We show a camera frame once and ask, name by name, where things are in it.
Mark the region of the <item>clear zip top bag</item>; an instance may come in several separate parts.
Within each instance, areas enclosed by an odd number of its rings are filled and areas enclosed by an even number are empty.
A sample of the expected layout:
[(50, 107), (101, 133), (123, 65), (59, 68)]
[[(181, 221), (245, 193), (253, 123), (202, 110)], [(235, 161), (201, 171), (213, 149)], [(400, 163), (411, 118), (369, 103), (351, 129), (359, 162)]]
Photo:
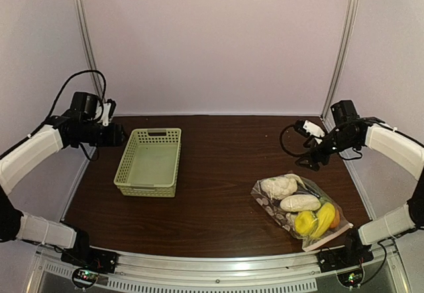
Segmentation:
[(250, 192), (302, 250), (314, 251), (353, 228), (342, 208), (315, 182), (289, 173), (258, 180)]

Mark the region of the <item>green plastic basket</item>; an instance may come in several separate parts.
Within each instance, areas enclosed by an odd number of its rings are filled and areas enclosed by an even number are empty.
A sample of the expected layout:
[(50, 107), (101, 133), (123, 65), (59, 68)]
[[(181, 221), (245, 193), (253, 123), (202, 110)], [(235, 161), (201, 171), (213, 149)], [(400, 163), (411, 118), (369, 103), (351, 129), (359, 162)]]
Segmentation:
[(176, 195), (181, 136), (180, 128), (133, 130), (114, 178), (122, 195), (173, 198)]

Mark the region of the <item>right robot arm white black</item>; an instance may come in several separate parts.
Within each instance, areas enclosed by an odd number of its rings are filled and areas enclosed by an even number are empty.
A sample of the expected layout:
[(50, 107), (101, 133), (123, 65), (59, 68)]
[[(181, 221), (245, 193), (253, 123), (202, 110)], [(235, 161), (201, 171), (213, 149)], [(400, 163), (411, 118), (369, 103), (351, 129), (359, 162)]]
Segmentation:
[(332, 154), (367, 147), (379, 152), (410, 173), (416, 180), (415, 190), (406, 204), (383, 217), (354, 229), (347, 237), (349, 253), (368, 249), (374, 243), (401, 237), (423, 228), (423, 144), (390, 127), (377, 117), (361, 117), (351, 100), (331, 106), (335, 127), (325, 132), (320, 126), (298, 120), (294, 129), (307, 140), (307, 151), (298, 155), (296, 164), (317, 171)]

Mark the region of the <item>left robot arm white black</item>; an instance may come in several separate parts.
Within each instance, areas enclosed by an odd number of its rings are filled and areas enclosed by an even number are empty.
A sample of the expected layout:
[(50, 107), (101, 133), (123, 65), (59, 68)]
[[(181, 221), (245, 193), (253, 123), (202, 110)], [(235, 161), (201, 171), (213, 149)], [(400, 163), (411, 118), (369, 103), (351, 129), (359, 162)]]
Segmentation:
[(83, 241), (82, 231), (25, 213), (13, 206), (9, 194), (32, 170), (65, 148), (119, 147), (127, 137), (112, 121), (116, 103), (77, 91), (62, 115), (49, 114), (21, 142), (1, 155), (1, 241), (29, 241), (73, 249)]

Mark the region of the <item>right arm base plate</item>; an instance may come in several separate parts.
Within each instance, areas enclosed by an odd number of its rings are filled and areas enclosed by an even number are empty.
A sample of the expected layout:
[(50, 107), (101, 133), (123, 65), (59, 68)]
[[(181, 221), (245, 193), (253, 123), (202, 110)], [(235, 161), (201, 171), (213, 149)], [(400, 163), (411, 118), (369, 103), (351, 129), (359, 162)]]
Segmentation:
[(374, 259), (374, 255), (369, 250), (352, 252), (346, 247), (332, 249), (323, 247), (315, 256), (322, 273), (360, 266)]

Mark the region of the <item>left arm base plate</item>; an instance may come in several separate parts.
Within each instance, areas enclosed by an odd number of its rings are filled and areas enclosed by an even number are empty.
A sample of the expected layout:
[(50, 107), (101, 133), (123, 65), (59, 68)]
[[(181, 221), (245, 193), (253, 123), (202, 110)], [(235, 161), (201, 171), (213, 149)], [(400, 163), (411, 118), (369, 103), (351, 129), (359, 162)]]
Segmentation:
[(118, 253), (89, 247), (88, 250), (64, 249), (60, 260), (62, 262), (88, 268), (103, 274), (114, 273), (118, 260)]

